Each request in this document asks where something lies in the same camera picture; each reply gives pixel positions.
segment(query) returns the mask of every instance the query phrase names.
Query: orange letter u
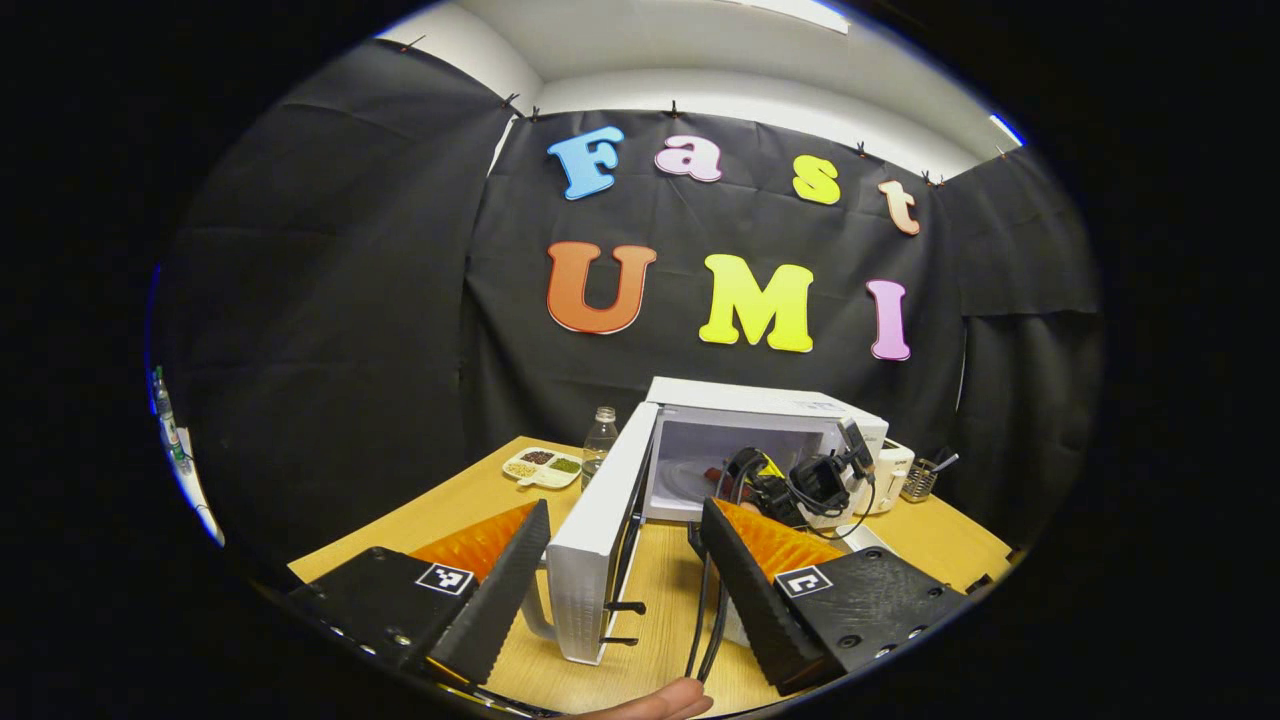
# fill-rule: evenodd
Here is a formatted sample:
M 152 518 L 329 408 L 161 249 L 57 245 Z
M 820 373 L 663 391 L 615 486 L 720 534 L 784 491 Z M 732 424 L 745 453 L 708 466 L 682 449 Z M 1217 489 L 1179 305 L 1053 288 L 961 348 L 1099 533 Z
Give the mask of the orange letter u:
M 590 242 L 557 242 L 547 249 L 552 256 L 552 279 L 547 290 L 547 310 L 562 327 L 580 332 L 609 334 L 626 329 L 640 314 L 644 299 L 644 274 L 658 259 L 652 247 L 622 245 L 613 250 L 613 259 L 622 265 L 618 273 L 618 296 L 607 310 L 586 304 L 586 272 L 600 249 Z

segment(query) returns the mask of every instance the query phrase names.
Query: ceiling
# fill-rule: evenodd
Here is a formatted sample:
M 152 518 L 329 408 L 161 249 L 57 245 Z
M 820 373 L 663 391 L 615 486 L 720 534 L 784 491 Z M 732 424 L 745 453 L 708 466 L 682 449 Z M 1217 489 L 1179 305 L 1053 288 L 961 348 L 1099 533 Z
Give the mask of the ceiling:
M 754 73 L 856 97 L 989 159 L 1012 142 L 991 109 L 887 33 L 849 35 L 723 0 L 457 0 L 544 82 L 635 69 Z

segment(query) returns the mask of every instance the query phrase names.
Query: black curtain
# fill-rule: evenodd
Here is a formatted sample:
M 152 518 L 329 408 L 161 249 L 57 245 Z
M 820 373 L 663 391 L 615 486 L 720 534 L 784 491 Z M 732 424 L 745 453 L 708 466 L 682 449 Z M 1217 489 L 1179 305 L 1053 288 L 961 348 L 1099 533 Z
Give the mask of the black curtain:
M 1025 546 L 1087 471 L 1103 368 L 1096 264 L 1069 196 L 1025 147 L 948 181 L 937 199 L 966 338 L 948 441 L 960 461 L 934 492 Z
M 463 259 L 513 111 L 366 41 L 215 168 L 156 291 L 155 361 L 228 550 L 280 569 L 465 466 Z
M 548 147 L 602 127 L 620 128 L 613 187 L 568 201 L 564 169 Z M 717 143 L 723 177 L 699 182 L 654 164 L 664 140 L 692 135 Z M 817 155 L 835 164 L 835 205 L 800 199 L 792 160 Z M 918 236 L 899 231 L 877 184 L 902 183 L 915 199 Z M 620 427 L 653 375 L 826 392 L 890 421 L 910 447 L 938 447 L 955 410 L 963 357 L 956 277 L 946 258 L 946 219 L 934 188 L 916 174 L 829 140 L 755 122 L 660 111 L 598 110 L 518 119 L 484 191 L 467 260 L 463 347 L 468 457 L 517 434 L 582 442 L 599 405 L 620 411 Z M 613 304 L 620 245 L 646 246 L 640 314 L 614 334 L 562 328 L 547 309 L 552 259 L 561 241 L 590 242 L 586 302 Z M 781 264 L 814 274 L 809 287 L 810 352 L 699 340 L 712 302 L 710 254 L 741 256 L 763 288 Z M 865 288 L 888 279 L 902 300 L 906 361 L 872 356 L 876 307 Z

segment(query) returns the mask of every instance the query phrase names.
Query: divided plate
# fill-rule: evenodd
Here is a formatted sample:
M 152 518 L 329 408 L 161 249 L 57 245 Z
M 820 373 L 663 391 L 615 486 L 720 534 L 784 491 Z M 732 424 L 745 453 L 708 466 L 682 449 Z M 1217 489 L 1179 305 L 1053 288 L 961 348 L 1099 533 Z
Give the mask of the divided plate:
M 559 470 L 552 466 L 556 464 L 572 464 L 573 469 Z M 502 474 L 516 480 L 521 487 L 562 488 L 572 483 L 581 469 L 581 457 L 545 447 L 526 447 L 502 464 Z

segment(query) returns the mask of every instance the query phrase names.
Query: white wall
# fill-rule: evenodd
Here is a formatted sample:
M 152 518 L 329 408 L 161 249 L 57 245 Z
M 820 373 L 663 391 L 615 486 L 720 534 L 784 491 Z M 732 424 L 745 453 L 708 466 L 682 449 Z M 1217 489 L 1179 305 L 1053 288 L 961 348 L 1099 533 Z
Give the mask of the white wall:
M 408 45 L 435 55 L 474 77 L 502 97 L 518 92 L 512 102 L 521 113 L 532 111 L 543 88 L 543 78 L 488 23 L 453 3 L 428 8 L 383 31 L 378 37 Z
M 919 173 L 955 177 L 980 160 L 959 145 L 877 105 L 817 87 L 718 70 L 628 70 L 543 86 L 543 114 L 568 110 L 680 110 L 756 120 L 856 147 Z

